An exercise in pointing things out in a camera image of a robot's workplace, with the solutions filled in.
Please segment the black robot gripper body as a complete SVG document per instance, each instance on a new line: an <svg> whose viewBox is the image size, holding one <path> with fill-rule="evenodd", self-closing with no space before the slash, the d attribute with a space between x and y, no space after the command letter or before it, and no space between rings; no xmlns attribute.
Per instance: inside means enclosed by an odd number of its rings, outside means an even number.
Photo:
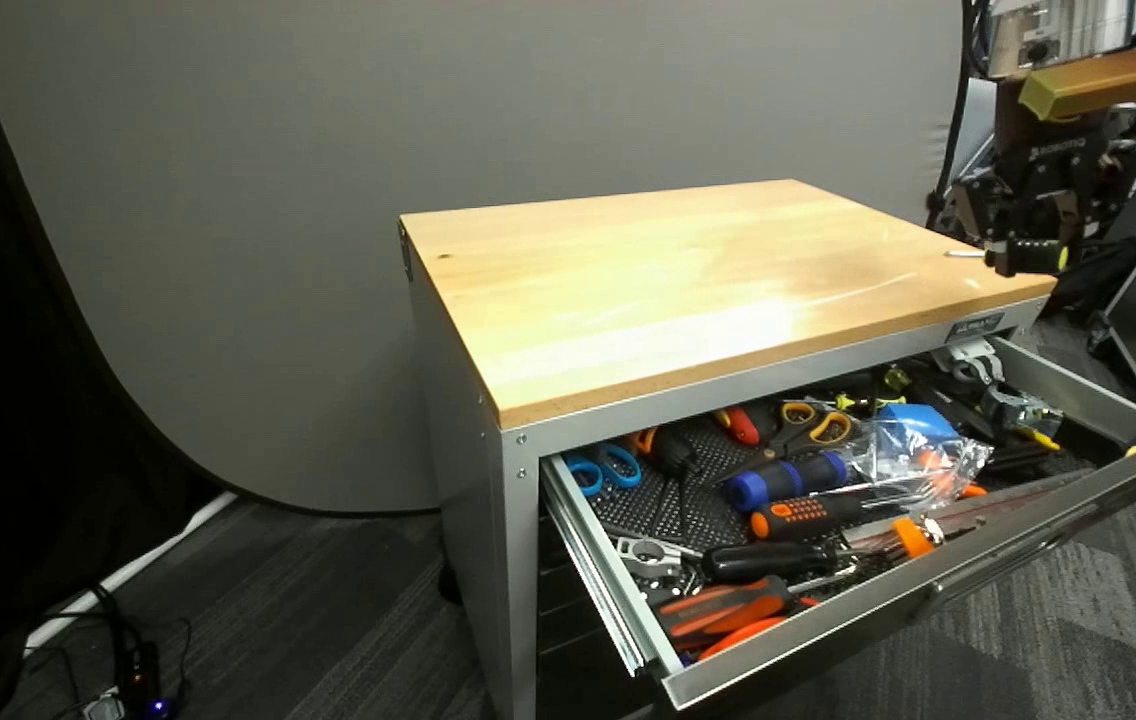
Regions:
<svg viewBox="0 0 1136 720"><path fill-rule="evenodd" d="M1065 276L1136 184L1136 105L1047 124L1014 110L927 201L927 225L1001 273Z"/></svg>

